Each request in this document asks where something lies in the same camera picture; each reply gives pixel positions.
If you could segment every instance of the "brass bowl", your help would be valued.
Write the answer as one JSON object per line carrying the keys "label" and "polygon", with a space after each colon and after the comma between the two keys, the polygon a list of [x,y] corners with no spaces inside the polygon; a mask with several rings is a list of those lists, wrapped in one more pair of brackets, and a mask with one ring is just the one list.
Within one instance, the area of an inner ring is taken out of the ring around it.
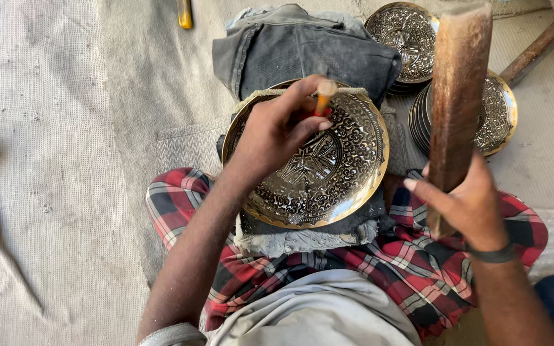
{"label": "brass bowl", "polygon": [[439,27],[440,21],[433,14],[404,2],[380,7],[365,23],[376,41],[401,54],[403,68],[396,84],[402,86],[424,83],[433,77],[435,34]]}
{"label": "brass bowl", "polygon": [[[410,121],[413,122],[410,124],[410,132],[412,137],[416,136],[417,140],[414,141],[416,145],[428,155],[429,141],[421,141],[414,129],[430,129],[433,119],[433,87],[423,89],[416,100],[421,98],[422,103],[414,102],[410,109]],[[484,156],[493,155],[508,144],[516,130],[517,121],[518,110],[512,90],[501,77],[488,70],[484,79],[478,129],[474,138],[474,142]]]}
{"label": "brass bowl", "polygon": [[[222,165],[234,153],[253,106],[275,97],[255,97],[238,112],[223,142]],[[363,94],[337,93],[330,107],[333,127],[308,138],[285,166],[251,192],[243,205],[251,215],[277,227],[320,227],[350,215],[376,191],[389,158],[379,110]]]}

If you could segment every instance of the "red plaid cloth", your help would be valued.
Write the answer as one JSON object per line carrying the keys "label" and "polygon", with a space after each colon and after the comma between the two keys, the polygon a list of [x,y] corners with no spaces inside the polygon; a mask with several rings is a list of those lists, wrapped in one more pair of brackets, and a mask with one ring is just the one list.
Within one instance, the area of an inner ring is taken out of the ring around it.
{"label": "red plaid cloth", "polygon": [[[410,170],[408,177],[421,178]],[[151,220],[166,248],[174,245],[214,180],[181,168],[153,180],[147,191]],[[529,268],[547,244],[542,220],[517,197],[498,192],[500,212],[515,251]],[[410,318],[420,338],[439,335],[476,306],[472,266],[460,236],[435,240],[425,227],[427,208],[400,185],[390,216],[392,230],[373,242],[350,248],[296,253],[278,258],[244,257],[231,234],[220,256],[205,304],[207,330],[217,329],[234,311],[288,283],[319,270],[356,270],[382,288]]]}

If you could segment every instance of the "hand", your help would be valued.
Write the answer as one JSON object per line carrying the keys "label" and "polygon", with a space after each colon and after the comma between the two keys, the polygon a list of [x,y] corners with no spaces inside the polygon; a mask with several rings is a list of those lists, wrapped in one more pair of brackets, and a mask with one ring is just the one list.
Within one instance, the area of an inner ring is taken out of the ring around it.
{"label": "hand", "polygon": [[[427,173],[428,165],[422,175]],[[466,179],[449,194],[425,180],[405,179],[403,185],[435,208],[476,250],[496,251],[508,244],[493,176],[477,150]]]}
{"label": "hand", "polygon": [[256,186],[280,169],[310,135],[330,128],[332,122],[320,116],[296,122],[303,118],[301,113],[313,112],[316,100],[310,95],[324,80],[320,75],[306,77],[293,83],[283,95],[256,104],[228,168]]}

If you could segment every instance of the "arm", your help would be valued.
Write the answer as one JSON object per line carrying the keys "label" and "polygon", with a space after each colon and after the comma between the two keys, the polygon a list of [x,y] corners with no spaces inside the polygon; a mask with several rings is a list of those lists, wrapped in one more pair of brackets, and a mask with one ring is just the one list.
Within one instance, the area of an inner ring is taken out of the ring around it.
{"label": "arm", "polygon": [[323,117],[306,118],[296,124],[290,121],[291,114],[315,108],[309,95],[323,80],[318,75],[301,79],[282,96],[254,106],[233,157],[159,271],[137,342],[177,323],[198,326],[219,255],[247,195],[281,168],[310,134],[332,126]]}
{"label": "arm", "polygon": [[[463,233],[477,251],[496,251],[508,245],[497,190],[481,154],[474,154],[465,181],[449,194],[424,180],[406,179],[404,185]],[[554,326],[519,259],[486,263],[473,257],[472,263],[489,344],[554,345]]]}

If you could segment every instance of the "black wristband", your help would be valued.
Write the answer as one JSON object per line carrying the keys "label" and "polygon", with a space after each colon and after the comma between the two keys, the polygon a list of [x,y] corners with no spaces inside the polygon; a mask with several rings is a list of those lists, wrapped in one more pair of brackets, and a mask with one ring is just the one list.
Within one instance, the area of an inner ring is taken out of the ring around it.
{"label": "black wristband", "polygon": [[506,263],[514,258],[514,247],[512,246],[512,242],[509,242],[503,249],[496,251],[477,251],[466,243],[466,251],[476,257],[477,260],[486,263]]}

